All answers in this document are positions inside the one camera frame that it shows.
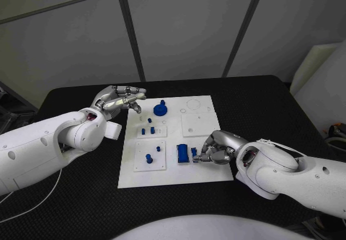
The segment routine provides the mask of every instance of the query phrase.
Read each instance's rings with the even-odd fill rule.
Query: black tablecloth
[[[312,157],[334,159],[322,138],[273,76],[135,82],[148,98],[210,95],[220,129],[247,141],[269,139]],[[106,85],[54,89],[35,121],[87,107]],[[112,120],[122,125],[118,141],[103,139],[94,151],[61,170],[56,189],[25,215],[0,224],[1,239],[110,239],[136,226],[180,215],[220,214],[288,226],[318,212],[288,196],[266,200],[237,181],[118,189],[126,111]],[[12,193],[0,205],[4,219],[45,197],[57,173]]]

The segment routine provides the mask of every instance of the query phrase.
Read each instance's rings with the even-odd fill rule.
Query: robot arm
[[[0,195],[43,180],[94,150],[103,137],[118,139],[120,125],[107,120],[120,109],[141,113],[136,99],[145,99],[145,89],[107,86],[90,107],[0,135]]]
[[[273,200],[288,195],[306,208],[346,219],[346,164],[305,156],[293,158],[266,140],[246,142],[226,131],[213,131],[194,161],[226,164],[236,158],[236,179]]]

